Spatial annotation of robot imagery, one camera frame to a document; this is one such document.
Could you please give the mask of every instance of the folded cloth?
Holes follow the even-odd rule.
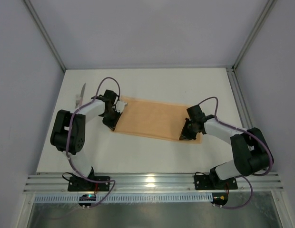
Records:
[[[121,100],[128,105],[114,132],[181,143],[201,143],[200,133],[197,134],[196,140],[179,140],[185,118],[188,117],[188,106],[130,97],[122,97]]]

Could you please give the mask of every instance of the orange towel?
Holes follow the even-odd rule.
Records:
[[[114,132],[149,138],[201,143],[201,134],[196,140],[179,140],[181,130],[188,118],[188,106],[122,97],[128,103]]]

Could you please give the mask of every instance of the white table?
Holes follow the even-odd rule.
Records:
[[[121,94],[149,100],[195,105],[217,96],[218,116],[230,124],[241,126],[230,83],[224,68],[199,69],[118,69],[68,70],[65,73],[37,172],[71,171],[66,157],[50,144],[50,135],[58,110],[73,110],[75,97],[84,83],[84,103],[94,96],[100,81],[114,77]],[[106,81],[105,89],[118,91],[116,84]],[[215,101],[201,105],[213,114]],[[201,144],[185,144],[111,132],[96,117],[86,127],[86,156],[97,172],[206,172],[232,159],[230,145],[209,135]]]

